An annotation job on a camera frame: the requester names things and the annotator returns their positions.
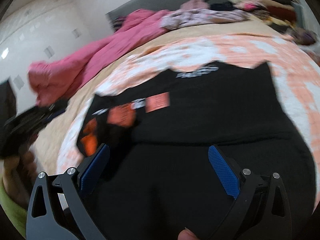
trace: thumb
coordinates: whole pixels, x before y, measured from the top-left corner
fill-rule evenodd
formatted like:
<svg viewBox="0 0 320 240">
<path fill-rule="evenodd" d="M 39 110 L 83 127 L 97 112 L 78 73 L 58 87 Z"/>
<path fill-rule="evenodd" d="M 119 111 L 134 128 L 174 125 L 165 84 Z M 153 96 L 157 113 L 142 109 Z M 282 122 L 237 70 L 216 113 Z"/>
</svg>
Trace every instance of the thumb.
<svg viewBox="0 0 320 240">
<path fill-rule="evenodd" d="M 198 237 L 194 233 L 192 233 L 189 229 L 185 229 L 180 232 L 178 236 L 178 240 L 199 240 Z"/>
<path fill-rule="evenodd" d="M 17 168 L 19 161 L 20 158 L 18 156 L 11 156 L 6 158 L 3 163 L 4 173 L 11 174 L 11 172 Z"/>
</svg>

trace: bedspread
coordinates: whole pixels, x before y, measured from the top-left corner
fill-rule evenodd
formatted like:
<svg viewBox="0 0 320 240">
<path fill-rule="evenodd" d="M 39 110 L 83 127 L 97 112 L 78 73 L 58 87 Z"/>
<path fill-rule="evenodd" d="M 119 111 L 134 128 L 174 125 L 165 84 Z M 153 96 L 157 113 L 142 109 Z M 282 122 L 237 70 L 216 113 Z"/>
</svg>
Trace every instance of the bedspread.
<svg viewBox="0 0 320 240">
<path fill-rule="evenodd" d="M 96 93 L 117 95 L 168 68 L 193 71 L 214 60 L 247 68 L 266 60 L 271 62 L 278 99 L 313 153 L 319 183 L 320 69 L 287 36 L 202 36 L 151 47 L 128 57 L 100 84 Z M 88 100 L 68 131 L 58 155 L 58 172 L 64 172 L 82 160 L 76 138 L 90 104 L 91 100 Z"/>
</svg>

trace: metal screw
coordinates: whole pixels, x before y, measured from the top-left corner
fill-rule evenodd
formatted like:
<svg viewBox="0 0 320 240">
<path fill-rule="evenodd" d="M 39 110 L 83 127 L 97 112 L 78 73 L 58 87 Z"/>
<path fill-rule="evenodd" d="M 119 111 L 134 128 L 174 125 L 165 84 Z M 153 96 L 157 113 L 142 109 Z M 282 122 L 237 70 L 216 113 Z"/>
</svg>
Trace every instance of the metal screw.
<svg viewBox="0 0 320 240">
<path fill-rule="evenodd" d="M 76 169 L 75 168 L 70 168 L 69 170 L 67 170 L 67 173 L 69 174 L 69 175 L 72 175 L 72 174 L 74 174 L 76 172 Z"/>
<path fill-rule="evenodd" d="M 251 174 L 251 171 L 249 169 L 243 169 L 242 172 L 243 172 L 244 175 L 250 175 Z"/>
<path fill-rule="evenodd" d="M 275 178 L 275 179 L 279 179 L 280 178 L 280 175 L 278 174 L 278 173 L 274 173 L 274 174 L 272 174 L 272 176 Z"/>
<path fill-rule="evenodd" d="M 38 175 L 38 178 L 42 179 L 44 176 L 45 176 L 45 173 L 44 172 L 40 172 L 39 175 Z"/>
</svg>

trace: beige blanket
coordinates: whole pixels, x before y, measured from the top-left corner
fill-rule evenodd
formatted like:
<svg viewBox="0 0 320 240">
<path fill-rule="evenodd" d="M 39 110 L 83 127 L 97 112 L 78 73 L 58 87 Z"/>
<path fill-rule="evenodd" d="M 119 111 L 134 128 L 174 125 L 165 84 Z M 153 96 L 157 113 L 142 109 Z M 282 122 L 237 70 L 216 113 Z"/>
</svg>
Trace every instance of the beige blanket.
<svg viewBox="0 0 320 240">
<path fill-rule="evenodd" d="M 276 31 L 263 24 L 258 18 L 229 24 L 210 24 L 202 26 L 186 27 L 166 33 L 145 45 L 124 55 L 119 60 L 103 69 L 95 78 L 82 87 L 69 101 L 67 111 L 54 119 L 39 134 L 35 142 L 34 149 L 38 157 L 38 162 L 49 175 L 55 173 L 56 162 L 62 141 L 71 126 L 74 118 L 79 114 L 86 101 L 91 97 L 96 86 L 98 86 L 110 73 L 117 68 L 126 58 L 132 54 L 141 53 L 149 46 L 164 45 L 184 38 L 199 37 L 204 35 L 233 34 L 233 33 L 253 33 L 265 35 L 278 35 Z"/>
</svg>

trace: green fabric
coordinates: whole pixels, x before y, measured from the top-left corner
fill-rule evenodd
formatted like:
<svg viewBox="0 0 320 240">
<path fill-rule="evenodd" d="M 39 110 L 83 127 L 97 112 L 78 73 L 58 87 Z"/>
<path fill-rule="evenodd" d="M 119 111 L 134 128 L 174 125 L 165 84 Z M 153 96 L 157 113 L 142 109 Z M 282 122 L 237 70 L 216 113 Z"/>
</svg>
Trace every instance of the green fabric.
<svg viewBox="0 0 320 240">
<path fill-rule="evenodd" d="M 0 204 L 14 227 L 26 238 L 27 211 L 7 195 L 2 177 L 0 177 Z"/>
</svg>

